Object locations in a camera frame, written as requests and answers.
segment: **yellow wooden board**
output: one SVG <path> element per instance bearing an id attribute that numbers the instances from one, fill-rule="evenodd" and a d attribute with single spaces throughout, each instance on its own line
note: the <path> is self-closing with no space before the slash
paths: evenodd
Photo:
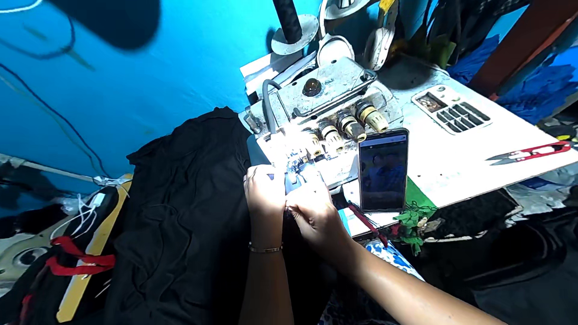
<path id="1" fill-rule="evenodd" d="M 394 3 L 395 0 L 380 0 L 379 1 L 379 9 L 383 10 L 384 12 L 387 12 L 391 5 Z"/>
<path id="2" fill-rule="evenodd" d="M 132 178 L 132 175 L 124 175 L 123 177 Z M 90 255 L 100 255 L 105 247 L 106 241 L 114 226 L 114 222 L 118 217 L 120 209 L 123 207 L 124 200 L 127 197 L 128 190 L 131 188 L 132 181 L 121 184 L 117 187 L 118 203 L 114 210 L 106 217 L 100 226 L 94 231 L 94 236 L 87 246 L 86 253 Z M 74 317 L 76 310 L 82 299 L 82 295 L 88 286 L 90 275 L 75 275 L 72 277 L 68 290 L 64 294 L 64 298 L 60 303 L 60 308 L 56 313 L 56 319 L 59 323 L 69 322 Z"/>

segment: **smartphone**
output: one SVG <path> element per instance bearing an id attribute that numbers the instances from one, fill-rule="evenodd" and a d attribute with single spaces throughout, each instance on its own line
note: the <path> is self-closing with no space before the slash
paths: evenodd
<path id="1" fill-rule="evenodd" d="M 359 181 L 363 212 L 405 209 L 409 131 L 398 128 L 369 136 L 359 144 Z"/>

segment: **red fabric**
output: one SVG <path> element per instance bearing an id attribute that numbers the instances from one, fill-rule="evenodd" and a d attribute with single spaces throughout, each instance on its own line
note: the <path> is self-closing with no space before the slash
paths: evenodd
<path id="1" fill-rule="evenodd" d="M 367 218 L 363 215 L 363 213 L 361 213 L 357 207 L 351 203 L 349 203 L 348 205 L 349 209 L 351 209 L 351 211 L 353 211 L 353 214 L 359 219 L 361 220 L 361 222 L 363 222 L 364 225 L 366 225 L 369 230 L 371 230 L 372 233 L 374 233 L 379 240 L 383 243 L 383 246 L 387 247 L 387 238 L 382 235 L 379 230 L 377 230 L 373 224 L 371 224 L 371 222 L 369 222 L 369 220 L 367 220 Z"/>
<path id="2" fill-rule="evenodd" d="M 28 313 L 28 308 L 30 307 L 30 300 L 32 299 L 32 294 L 27 294 L 24 299 L 22 299 L 22 309 L 20 310 L 20 323 L 26 319 L 26 314 Z"/>
<path id="3" fill-rule="evenodd" d="M 390 227 L 390 229 L 391 229 L 391 234 L 392 234 L 393 236 L 397 236 L 400 227 L 401 227 L 401 225 L 400 225 L 399 223 L 394 224 L 393 226 L 391 226 L 391 227 Z"/>
<path id="4" fill-rule="evenodd" d="M 54 275 L 97 274 L 112 269 L 114 267 L 114 262 L 116 261 L 114 255 L 95 256 L 83 253 L 72 242 L 72 238 L 68 236 L 56 237 L 51 241 L 51 243 L 52 245 L 60 245 L 66 253 L 85 263 L 95 264 L 81 265 L 78 267 L 63 267 L 58 263 L 56 256 L 53 256 L 46 261 L 46 265 L 50 267 L 50 271 Z"/>

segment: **bracelet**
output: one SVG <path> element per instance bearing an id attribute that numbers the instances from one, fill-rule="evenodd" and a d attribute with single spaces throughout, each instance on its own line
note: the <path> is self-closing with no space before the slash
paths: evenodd
<path id="1" fill-rule="evenodd" d="M 281 246 L 275 247 L 275 248 L 259 249 L 259 248 L 253 247 L 251 242 L 249 242 L 249 250 L 253 253 L 274 253 L 274 252 L 280 251 L 281 248 L 283 248 L 283 244 L 281 244 Z"/>

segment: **person's left hand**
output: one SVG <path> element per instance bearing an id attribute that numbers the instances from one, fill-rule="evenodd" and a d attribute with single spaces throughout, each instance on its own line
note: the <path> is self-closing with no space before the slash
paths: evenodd
<path id="1" fill-rule="evenodd" d="M 249 167 L 243 179 L 251 217 L 251 242 L 255 248 L 281 246 L 285 177 L 271 165 Z"/>

